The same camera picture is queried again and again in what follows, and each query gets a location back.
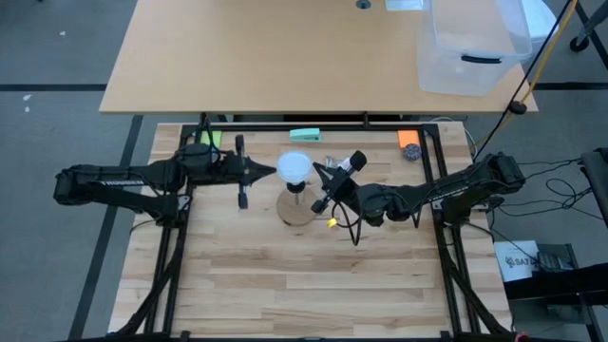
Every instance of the cable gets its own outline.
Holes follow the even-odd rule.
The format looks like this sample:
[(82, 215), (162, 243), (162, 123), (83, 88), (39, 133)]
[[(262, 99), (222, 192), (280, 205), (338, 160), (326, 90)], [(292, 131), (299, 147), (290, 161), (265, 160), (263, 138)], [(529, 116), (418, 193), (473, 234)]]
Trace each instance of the cable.
[[(454, 119), (449, 118), (449, 117), (439, 117), (439, 118), (435, 118), (433, 120), (431, 120), (432, 122), (438, 122), (438, 121), (449, 121), (449, 122), (456, 122)], [(473, 136), (468, 132), (468, 130), (464, 127), (463, 124), (463, 128), (465, 129), (465, 133), (466, 136), (468, 137), (468, 139), (471, 141), (471, 144), (473, 145), (473, 148), (475, 149), (475, 152), (473, 153), (473, 160), (475, 160), (475, 158), (477, 158), (477, 154), (478, 154), (478, 150), (477, 150), (477, 145), (475, 144), (475, 140), (473, 139)]]
[(492, 232), (490, 232), (489, 230), (485, 229), (485, 228), (484, 228), (484, 227), (482, 227), (482, 226), (479, 226), (479, 225), (477, 225), (477, 224), (475, 224), (475, 223), (471, 223), (471, 222), (469, 222), (469, 221), (466, 221), (466, 222), (465, 222), (465, 224), (468, 224), (469, 226), (471, 226), (471, 227), (473, 227), (473, 228), (477, 228), (478, 230), (481, 230), (482, 232), (484, 232), (484, 233), (486, 233), (486, 234), (488, 234), (488, 235), (492, 236)]
[(340, 207), (340, 209), (342, 209), (342, 213), (344, 213), (344, 217), (345, 217), (345, 219), (347, 221), (347, 225), (340, 224), (339, 222), (336, 223), (335, 225), (337, 225), (338, 227), (340, 227), (340, 228), (352, 228), (361, 219), (361, 218), (358, 218), (357, 221), (353, 222), (352, 224), (349, 224), (349, 215), (347, 214), (346, 209), (344, 208), (344, 205), (342, 205), (342, 202), (338, 202), (338, 201), (333, 203), (332, 218), (335, 218), (335, 208), (338, 207), (338, 206)]
[(506, 117), (507, 113), (509, 112), (509, 107), (510, 107), (511, 103), (513, 101), (515, 101), (515, 98), (517, 97), (517, 94), (520, 92), (520, 90), (522, 90), (522, 87), (525, 84), (525, 81), (527, 81), (528, 76), (530, 76), (530, 73), (532, 72), (532, 68), (539, 61), (539, 58), (541, 57), (542, 52), (544, 51), (544, 48), (547, 46), (547, 44), (549, 44), (549, 41), (551, 40), (551, 37), (553, 36), (553, 33), (555, 32), (555, 30), (557, 29), (557, 27), (560, 25), (561, 18), (563, 17), (563, 15), (566, 13), (566, 10), (568, 9), (568, 4), (570, 4), (572, 2), (572, 6), (570, 7), (570, 10), (568, 11), (568, 14), (567, 14), (566, 18), (563, 20), (563, 23), (560, 26), (560, 30), (558, 31), (558, 34), (556, 35), (555, 39), (551, 42), (549, 48), (547, 49), (546, 54), (542, 58), (541, 66), (539, 66), (539, 69), (536, 72), (536, 75), (534, 77), (534, 81), (532, 82), (532, 84), (528, 88), (528, 91), (525, 93), (525, 95), (523, 96), (523, 98), (520, 101), (520, 103), (524, 103), (525, 100), (527, 100), (527, 98), (530, 95), (530, 93), (532, 92), (532, 90), (534, 90), (534, 86), (536, 86), (537, 81), (541, 77), (541, 73), (542, 73), (542, 70), (544, 69), (546, 61), (548, 60), (549, 55), (553, 51), (553, 47), (555, 46), (555, 44), (557, 43), (557, 41), (560, 39), (560, 36), (563, 33), (563, 30), (565, 29), (566, 25), (570, 21), (570, 18), (572, 17), (572, 13), (574, 12), (574, 9), (575, 9), (576, 4), (578, 3), (578, 1), (579, 0), (567, 0), (566, 1), (565, 5), (563, 6), (563, 9), (561, 9), (560, 14), (558, 15), (558, 18), (555, 21), (555, 24), (551, 28), (551, 31), (549, 31), (549, 34), (547, 35), (547, 38), (542, 43), (542, 46), (541, 46), (541, 49), (539, 50), (539, 53), (537, 53), (537, 55), (534, 57), (534, 60), (532, 61), (532, 64), (530, 65), (530, 67), (528, 68), (528, 70), (525, 72), (525, 75), (523, 76), (522, 81), (520, 82), (520, 85), (515, 90), (515, 93), (511, 97), (511, 101), (509, 101), (509, 105), (504, 110), (503, 114), (501, 115), (501, 118), (496, 123), (496, 126), (494, 126), (494, 128), (490, 131), (489, 134), (487, 134), (485, 137), (483, 137), (482, 139), (480, 139), (477, 142), (475, 142), (475, 145), (479, 145), (480, 143), (483, 143), (482, 147), (479, 149), (478, 156), (479, 156), (479, 154), (482, 153), (482, 151), (484, 151), (485, 147), (487, 146), (487, 144), (489, 143), (489, 141), (492, 139), (492, 137), (494, 136), (494, 134), (496, 133), (496, 131), (498, 131), (501, 127), (503, 127), (504, 125), (508, 124), (510, 121), (513, 120), (514, 116), (513, 116), (513, 114), (510, 114), (510, 117), (507, 119), (507, 122), (505, 124), (503, 124), (504, 118)]
[(568, 166), (568, 165), (572, 164), (573, 162), (579, 162), (579, 161), (580, 161), (580, 158), (577, 158), (575, 160), (566, 161), (566, 162), (564, 162), (564, 163), (562, 163), (562, 164), (560, 164), (560, 165), (558, 165), (556, 167), (550, 168), (548, 170), (544, 170), (544, 171), (541, 171), (541, 172), (533, 173), (533, 174), (529, 175), (528, 177), (526, 177), (526, 179), (529, 180), (532, 177), (535, 177), (535, 176), (538, 176), (538, 175), (542, 175), (542, 174), (545, 174), (545, 173), (548, 173), (548, 172), (551, 172), (551, 171), (555, 171), (555, 170), (557, 170), (559, 168), (562, 168), (564, 166)]
[(143, 222), (140, 222), (140, 223), (138, 223), (138, 224), (134, 225), (134, 226), (131, 228), (131, 230), (129, 231), (129, 235), (133, 234), (133, 231), (134, 231), (135, 229), (137, 229), (138, 227), (141, 227), (141, 226), (145, 225), (146, 223), (150, 223), (150, 222), (154, 222), (154, 221), (155, 221), (155, 220), (152, 218), (152, 219), (148, 219), (148, 220), (145, 220), (145, 221), (143, 221)]
[[(556, 190), (554, 187), (551, 186), (552, 182), (560, 182), (561, 184), (565, 185), (566, 187), (568, 187), (568, 190), (570, 190), (572, 193), (571, 194), (566, 194), (566, 193), (562, 193), (558, 190)], [(549, 191), (551, 191), (552, 193), (564, 197), (564, 201), (558, 201), (558, 200), (554, 200), (554, 199), (538, 199), (538, 200), (531, 200), (531, 201), (527, 201), (524, 203), (511, 203), (511, 204), (502, 204), (498, 209), (503, 212), (503, 214), (510, 216), (510, 217), (514, 217), (514, 218), (520, 218), (520, 217), (526, 217), (526, 216), (531, 216), (531, 215), (537, 215), (537, 214), (543, 214), (543, 213), (548, 213), (548, 212), (552, 212), (552, 211), (556, 211), (556, 210), (569, 210), (569, 209), (573, 209), (581, 214), (587, 215), (591, 218), (594, 219), (599, 219), (604, 221), (604, 219), (600, 216), (588, 213), (584, 210), (580, 210), (579, 208), (575, 208), (574, 205), (582, 200), (585, 196), (591, 194), (593, 191), (591, 189), (591, 187), (586, 188), (580, 192), (577, 193), (577, 191), (574, 189), (574, 187), (572, 185), (570, 185), (570, 183), (568, 183), (565, 180), (562, 179), (550, 179), (548, 181), (546, 181), (544, 183), (544, 186), (547, 187), (547, 189)], [(528, 212), (528, 213), (519, 213), (519, 214), (515, 214), (515, 213), (508, 213), (505, 212), (505, 210), (502, 207), (516, 207), (516, 206), (525, 206), (525, 205), (530, 205), (530, 204), (537, 204), (537, 203), (555, 203), (555, 204), (559, 204), (559, 207), (553, 207), (553, 208), (549, 208), (549, 209), (543, 209), (543, 210), (538, 210), (538, 211), (533, 211), (533, 212)]]
[(569, 159), (569, 160), (563, 160), (563, 161), (530, 161), (530, 162), (518, 162), (517, 165), (539, 165), (539, 164), (544, 164), (544, 165), (555, 165), (558, 163), (563, 163), (563, 162), (570, 162), (570, 161), (580, 161), (580, 158), (576, 158), (576, 159)]
[(491, 232), (492, 229), (494, 229), (494, 223), (496, 223), (496, 213), (494, 212), (493, 206), (490, 205), (490, 208), (492, 209), (492, 222), (490, 223), (490, 226), (489, 226), (489, 230)]

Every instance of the wooden table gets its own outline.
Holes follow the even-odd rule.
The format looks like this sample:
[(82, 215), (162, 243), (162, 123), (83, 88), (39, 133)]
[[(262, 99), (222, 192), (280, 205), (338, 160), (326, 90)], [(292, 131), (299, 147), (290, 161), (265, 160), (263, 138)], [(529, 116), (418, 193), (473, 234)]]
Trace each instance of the wooden table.
[[(421, 13), (384, 1), (139, 1), (101, 111), (114, 113), (502, 112), (514, 67), (484, 97), (418, 86)], [(461, 8), (466, 18), (471, 9)], [(527, 84), (521, 94), (527, 90)], [(538, 111), (534, 99), (529, 111)]]
[[(462, 124), (439, 125), (447, 171), (465, 168), (471, 160)], [(159, 125), (151, 162), (173, 155), (180, 131), (180, 124)], [(236, 134), (225, 132), (221, 148), (234, 148)], [(318, 162), (361, 149), (368, 164), (356, 175), (358, 182), (425, 181), (421, 162), (400, 156), (395, 132), (324, 132), (323, 143), (291, 143), (287, 132), (246, 132), (244, 137), (256, 162), (274, 165), (280, 153), (294, 149)], [(310, 183), (319, 194), (318, 176)], [(428, 205), (418, 229), (411, 220), (387, 221), (380, 228), (364, 224), (360, 245), (354, 247), (345, 230), (326, 227), (329, 211), (308, 226), (286, 226), (276, 214), (276, 198), (284, 188), (277, 175), (260, 180), (249, 191), (247, 210), (238, 210), (235, 185), (195, 191), (173, 334), (422, 337), (450, 330)], [(146, 219), (137, 216), (136, 223)], [(471, 219), (487, 227), (485, 215)], [(161, 228), (153, 224), (133, 232), (110, 331), (126, 322), (150, 290), (160, 238)], [(511, 316), (490, 237), (465, 226), (463, 244), (473, 289), (508, 327)], [(465, 305), (457, 294), (466, 330)]]

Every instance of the black equipment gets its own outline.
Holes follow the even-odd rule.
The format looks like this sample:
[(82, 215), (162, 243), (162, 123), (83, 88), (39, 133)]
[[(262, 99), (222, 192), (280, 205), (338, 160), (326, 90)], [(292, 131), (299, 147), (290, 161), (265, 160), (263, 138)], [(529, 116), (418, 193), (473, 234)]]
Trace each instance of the black equipment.
[[(360, 170), (367, 160), (356, 151), (351, 157), (352, 168)], [(378, 227), (384, 215), (392, 221), (412, 217), (416, 226), (423, 205), (434, 202), (441, 208), (438, 218), (442, 223), (462, 224), (470, 216), (471, 208), (493, 195), (513, 194), (525, 184), (525, 177), (512, 157), (502, 153), (487, 155), (482, 161), (452, 175), (418, 186), (388, 186), (383, 184), (358, 185), (351, 173), (341, 167), (329, 168), (313, 164), (326, 193), (314, 203), (312, 210), (321, 214), (330, 200), (344, 203), (370, 226)]]
[[(213, 142), (192, 143), (178, 149), (171, 159), (147, 166), (74, 165), (56, 176), (53, 197), (63, 205), (99, 202), (139, 214), (145, 212), (158, 225), (180, 227), (185, 220), (181, 213), (191, 200), (190, 196), (178, 193), (186, 182), (194, 186), (237, 183), (238, 207), (246, 209), (244, 187), (276, 171), (244, 156), (242, 135), (236, 136), (236, 148), (237, 153), (219, 150)], [(156, 197), (122, 189), (141, 185), (149, 186)]]
[(583, 153), (580, 163), (582, 164), (580, 170), (587, 176), (604, 222), (608, 226), (608, 147)]

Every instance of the black cable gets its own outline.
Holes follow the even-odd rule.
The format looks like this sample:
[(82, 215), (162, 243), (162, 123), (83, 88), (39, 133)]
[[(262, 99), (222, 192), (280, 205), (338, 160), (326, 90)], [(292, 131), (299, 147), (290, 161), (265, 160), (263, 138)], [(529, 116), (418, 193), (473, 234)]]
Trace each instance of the black cable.
[[(551, 186), (552, 182), (560, 182), (562, 184), (564, 184), (566, 187), (568, 187), (568, 189), (572, 192), (571, 194), (566, 194), (566, 193), (562, 193), (558, 190), (556, 190), (554, 187)], [(592, 193), (592, 189), (591, 187), (582, 190), (580, 192), (577, 193), (577, 191), (574, 189), (574, 187), (572, 185), (570, 185), (567, 181), (562, 180), (562, 179), (550, 179), (547, 180), (544, 185), (547, 187), (547, 189), (549, 189), (549, 191), (551, 191), (552, 193), (558, 195), (558, 196), (562, 196), (565, 198), (564, 201), (558, 201), (558, 200), (554, 200), (554, 199), (538, 199), (538, 200), (530, 200), (524, 203), (511, 203), (511, 204), (502, 204), (498, 209), (503, 212), (503, 214), (510, 216), (510, 217), (514, 217), (514, 218), (520, 218), (520, 217), (526, 217), (526, 216), (531, 216), (531, 215), (537, 215), (537, 214), (543, 214), (543, 213), (549, 213), (549, 212), (553, 212), (556, 210), (575, 210), (581, 214), (587, 215), (591, 218), (594, 219), (599, 219), (604, 221), (604, 219), (600, 216), (588, 213), (584, 210), (581, 210), (579, 208), (575, 208), (574, 205), (579, 202), (580, 200), (582, 200), (585, 196), (589, 195)], [(538, 211), (533, 211), (533, 212), (527, 212), (527, 213), (509, 213), (506, 212), (502, 207), (516, 207), (516, 206), (525, 206), (525, 205), (530, 205), (530, 204), (537, 204), (537, 203), (555, 203), (555, 204), (559, 204), (560, 206), (558, 207), (553, 207), (553, 208), (548, 208), (548, 209), (543, 209), (543, 210), (538, 210)]]
[(494, 129), (492, 129), (492, 131), (490, 132), (490, 134), (487, 136), (487, 139), (485, 140), (485, 142), (482, 145), (482, 147), (477, 151), (477, 157), (475, 157), (475, 159), (473, 159), (473, 162), (475, 162), (477, 160), (477, 158), (479, 158), (479, 156), (482, 155), (482, 151), (484, 151), (485, 147), (490, 142), (490, 140), (492, 139), (492, 137), (494, 136), (494, 134), (496, 133), (496, 131), (501, 127), (501, 124), (503, 123), (504, 118), (506, 117), (506, 113), (508, 113), (508, 111), (509, 111), (509, 107), (510, 107), (511, 103), (513, 101), (515, 101), (515, 98), (517, 97), (517, 94), (520, 92), (520, 90), (522, 90), (522, 86), (527, 81), (528, 76), (530, 76), (530, 73), (532, 72), (532, 68), (534, 68), (534, 65), (541, 58), (541, 55), (542, 55), (542, 52), (544, 51), (544, 48), (547, 46), (547, 44), (551, 40), (551, 37), (553, 37), (553, 33), (555, 32), (555, 30), (560, 25), (561, 18), (563, 17), (563, 15), (568, 10), (568, 6), (570, 5), (571, 1), (572, 0), (567, 0), (566, 3), (565, 3), (565, 5), (563, 6), (563, 9), (561, 9), (560, 15), (558, 15), (558, 18), (556, 19), (555, 24), (551, 28), (551, 31), (549, 32), (549, 34), (545, 38), (544, 42), (542, 42), (541, 49), (539, 50), (539, 52), (534, 57), (534, 61), (532, 61), (532, 64), (530, 65), (530, 67), (528, 68), (528, 70), (525, 72), (525, 75), (523, 76), (522, 81), (520, 82), (520, 85), (517, 87), (517, 90), (515, 90), (515, 93), (513, 93), (513, 96), (511, 97), (511, 101), (509, 101), (506, 109), (504, 110), (503, 114), (501, 115), (501, 118), (498, 120), (498, 123), (496, 123), (496, 126), (494, 126)]
[(420, 201), (420, 208), (418, 208), (418, 217), (415, 216), (416, 213), (414, 213), (411, 210), (411, 206), (409, 205), (409, 203), (406, 201), (406, 199), (403, 198), (403, 196), (396, 194), (394, 195), (396, 198), (398, 198), (400, 201), (403, 202), (403, 204), (406, 206), (406, 209), (408, 210), (408, 212), (411, 214), (411, 220), (414, 222), (414, 227), (418, 228), (418, 226), (420, 225), (420, 215), (422, 213), (422, 207), (424, 206), (425, 200), (427, 200), (427, 196), (425, 196), (421, 201)]
[(566, 161), (566, 162), (564, 162), (564, 163), (562, 163), (562, 164), (560, 164), (560, 165), (558, 165), (556, 167), (553, 167), (553, 168), (550, 168), (550, 169), (547, 169), (547, 170), (544, 170), (544, 171), (533, 173), (530, 176), (526, 177), (526, 179), (529, 180), (532, 177), (535, 177), (535, 176), (538, 176), (538, 175), (542, 175), (542, 174), (545, 174), (545, 173), (548, 173), (548, 172), (551, 172), (551, 171), (555, 171), (555, 170), (557, 170), (559, 168), (562, 168), (564, 166), (568, 166), (568, 165), (572, 164), (573, 162), (579, 162), (579, 161), (580, 161), (580, 158), (577, 158), (575, 160)]
[(138, 224), (134, 225), (134, 226), (131, 228), (131, 230), (129, 231), (129, 235), (133, 234), (133, 231), (134, 231), (135, 229), (137, 229), (138, 227), (141, 227), (141, 226), (145, 225), (146, 223), (150, 223), (150, 222), (154, 222), (154, 221), (155, 221), (155, 220), (152, 218), (152, 219), (148, 219), (148, 220), (145, 220), (145, 221), (143, 221), (143, 222), (140, 222), (140, 223), (138, 223)]
[(490, 231), (492, 231), (492, 229), (494, 229), (494, 223), (496, 223), (496, 213), (494, 212), (494, 207), (491, 206), (490, 204), (490, 208), (492, 209), (492, 222), (490, 222)]
[(345, 219), (346, 219), (346, 221), (347, 221), (347, 225), (340, 224), (340, 222), (337, 222), (335, 225), (337, 225), (338, 227), (340, 227), (340, 228), (352, 228), (352, 227), (354, 227), (354, 225), (355, 225), (355, 224), (357, 224), (357, 223), (359, 222), (359, 220), (361, 219), (361, 218), (358, 218), (358, 219), (357, 219), (357, 221), (355, 221), (355, 222), (353, 222), (353, 223), (349, 224), (349, 215), (347, 214), (346, 209), (344, 208), (344, 205), (342, 205), (342, 202), (334, 202), (334, 203), (333, 203), (333, 207), (332, 207), (332, 218), (335, 218), (335, 208), (336, 208), (336, 207), (338, 207), (338, 206), (340, 207), (340, 209), (342, 209), (342, 213), (344, 213), (344, 218), (345, 218)]
[(571, 161), (580, 161), (580, 158), (575, 158), (575, 159), (569, 159), (569, 160), (563, 160), (563, 161), (530, 161), (530, 162), (518, 162), (517, 165), (539, 165), (539, 164), (544, 164), (544, 165), (555, 165), (558, 163), (563, 163), (563, 162), (571, 162)]
[(209, 117), (205, 116), (205, 122), (202, 125), (205, 127), (205, 130), (207, 131), (207, 136), (209, 137), (209, 148), (203, 154), (212, 152), (214, 149), (218, 151), (218, 153), (228, 153), (228, 151), (220, 150), (216, 145), (216, 142), (213, 141), (213, 132), (211, 131), (211, 121), (209, 120)]
[(485, 229), (485, 228), (484, 228), (484, 227), (482, 227), (482, 226), (479, 226), (479, 225), (477, 225), (477, 224), (475, 224), (475, 223), (471, 223), (470, 221), (465, 222), (465, 224), (468, 224), (469, 226), (471, 226), (471, 227), (473, 227), (473, 228), (476, 228), (477, 230), (481, 230), (482, 232), (484, 232), (484, 233), (486, 233), (486, 234), (488, 234), (488, 235), (492, 236), (492, 232), (490, 232), (489, 230)]

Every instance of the light wood desk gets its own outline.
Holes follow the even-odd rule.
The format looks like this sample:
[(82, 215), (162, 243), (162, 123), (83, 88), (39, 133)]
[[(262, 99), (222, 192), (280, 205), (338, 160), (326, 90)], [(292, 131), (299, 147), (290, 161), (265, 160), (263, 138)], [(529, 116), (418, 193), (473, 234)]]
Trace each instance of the light wood desk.
[[(462, 124), (439, 125), (447, 171), (464, 169), (471, 160)], [(180, 124), (159, 125), (151, 162), (173, 155), (180, 131)], [(236, 134), (225, 132), (221, 147), (234, 148)], [(358, 182), (425, 182), (422, 163), (400, 156), (396, 132), (324, 132), (323, 143), (291, 143), (288, 136), (247, 132), (245, 150), (256, 162), (274, 165), (280, 153), (292, 149), (317, 162), (361, 149), (368, 164), (356, 175)], [(310, 182), (318, 194), (318, 176)], [(354, 247), (347, 231), (326, 227), (330, 211), (308, 226), (286, 226), (276, 214), (284, 188), (277, 175), (260, 180), (249, 191), (247, 210), (238, 210), (235, 185), (195, 191), (173, 334), (423, 337), (450, 331), (428, 205), (418, 229), (411, 220), (387, 221), (379, 228), (364, 224)], [(146, 219), (137, 216), (136, 223)], [(471, 219), (487, 227), (485, 215)], [(133, 232), (110, 331), (127, 321), (150, 290), (160, 239), (161, 228), (153, 224)], [(490, 237), (464, 227), (463, 244), (473, 289), (508, 327), (511, 316)], [(464, 301), (457, 295), (467, 330)]]
[[(418, 11), (384, 0), (139, 1), (107, 85), (113, 113), (502, 112), (514, 67), (481, 98), (418, 86)], [(469, 9), (462, 8), (463, 17)], [(524, 86), (521, 94), (527, 90)], [(534, 99), (529, 111), (538, 111)]]

